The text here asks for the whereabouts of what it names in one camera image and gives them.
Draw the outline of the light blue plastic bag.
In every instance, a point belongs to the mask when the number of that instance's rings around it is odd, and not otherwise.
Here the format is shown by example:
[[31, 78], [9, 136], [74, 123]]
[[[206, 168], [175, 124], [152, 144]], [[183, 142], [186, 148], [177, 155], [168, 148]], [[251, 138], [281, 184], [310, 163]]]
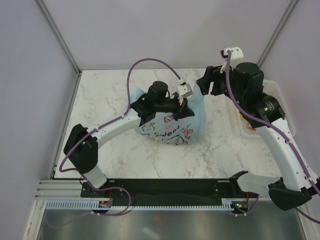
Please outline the light blue plastic bag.
[[174, 120], [172, 113], [159, 112], [151, 121], [136, 127], [137, 134], [163, 144], [187, 145], [200, 141], [205, 134], [207, 122], [204, 96], [197, 84], [187, 103], [194, 116]]

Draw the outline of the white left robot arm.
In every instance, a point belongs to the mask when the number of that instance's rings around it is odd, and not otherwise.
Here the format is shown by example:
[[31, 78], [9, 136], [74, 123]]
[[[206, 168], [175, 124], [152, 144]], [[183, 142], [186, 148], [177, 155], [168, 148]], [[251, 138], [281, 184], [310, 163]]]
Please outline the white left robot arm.
[[92, 185], [98, 197], [105, 197], [110, 190], [108, 178], [98, 165], [98, 150], [122, 133], [141, 127], [153, 120], [157, 113], [171, 113], [174, 120], [191, 117], [187, 98], [193, 94], [188, 83], [177, 86], [173, 97], [167, 96], [168, 85], [155, 81], [128, 109], [112, 120], [93, 127], [77, 124], [71, 130], [63, 152], [75, 169]]

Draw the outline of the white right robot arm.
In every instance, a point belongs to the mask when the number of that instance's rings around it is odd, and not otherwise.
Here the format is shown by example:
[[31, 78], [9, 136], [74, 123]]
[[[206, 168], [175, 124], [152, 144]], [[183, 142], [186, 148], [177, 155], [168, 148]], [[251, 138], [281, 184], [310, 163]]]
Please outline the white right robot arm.
[[234, 69], [208, 66], [196, 81], [203, 95], [225, 95], [260, 135], [271, 152], [280, 177], [240, 171], [230, 177], [229, 193], [241, 197], [250, 192], [270, 197], [281, 210], [304, 205], [320, 190], [320, 178], [304, 160], [279, 101], [264, 92], [264, 73], [257, 64], [243, 62]]

